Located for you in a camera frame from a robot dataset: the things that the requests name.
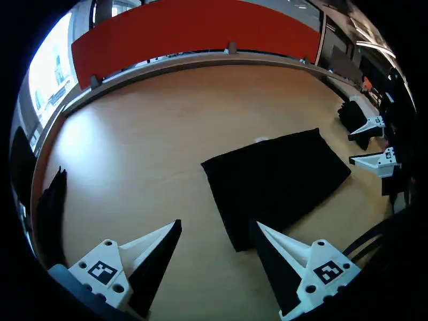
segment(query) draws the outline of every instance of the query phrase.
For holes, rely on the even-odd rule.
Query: black fabric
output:
[[[166,268],[181,235],[181,220],[174,222],[168,234],[129,277],[134,293],[129,306],[146,318]]]
[[[349,133],[352,133],[359,129],[360,127],[364,126],[365,123],[367,123],[367,118],[365,117],[363,111],[361,110],[360,106],[354,101],[344,102],[342,104],[342,107],[338,110],[339,119],[344,125],[344,127],[348,130]],[[362,133],[357,134],[352,137],[348,137],[351,140],[355,140],[355,142],[358,144],[358,146],[361,147],[363,150],[367,150],[367,147],[369,146],[370,137],[371,135],[375,135],[378,132],[373,133]]]
[[[39,198],[34,218],[37,245],[41,259],[49,269],[56,264],[67,265],[63,250],[63,214],[67,192],[67,172],[61,166],[49,188]]]
[[[252,247],[250,218],[281,231],[329,197],[350,174],[318,128],[231,151],[202,167],[236,251]]]
[[[254,220],[250,222],[249,233],[284,316],[300,303],[296,291],[302,279],[264,236]]]

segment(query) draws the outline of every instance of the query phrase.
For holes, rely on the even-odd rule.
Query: desk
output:
[[[70,115],[53,144],[44,185],[67,169],[64,251],[75,263],[100,241],[119,244],[182,219],[182,235],[151,307],[157,320],[278,320],[255,251],[229,242],[200,163],[254,143],[320,128],[348,163],[337,95],[310,74],[217,66],[163,74],[113,91]],[[367,152],[379,151],[372,142]],[[345,249],[384,218],[380,180],[352,175],[288,229],[299,241]]]

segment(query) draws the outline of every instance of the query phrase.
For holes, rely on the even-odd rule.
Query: window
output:
[[[118,14],[121,14],[139,5],[141,5],[141,2],[139,1],[132,1],[132,0],[113,1],[113,7],[111,8],[111,16],[115,17]]]
[[[68,60],[70,18],[71,13],[66,14],[53,27],[30,64],[30,95],[42,127],[76,85]]]

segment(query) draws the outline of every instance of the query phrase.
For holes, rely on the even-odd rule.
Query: red panel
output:
[[[227,48],[315,61],[320,34],[294,18],[239,0],[161,0],[124,12],[71,46],[81,88],[138,62],[183,51]]]

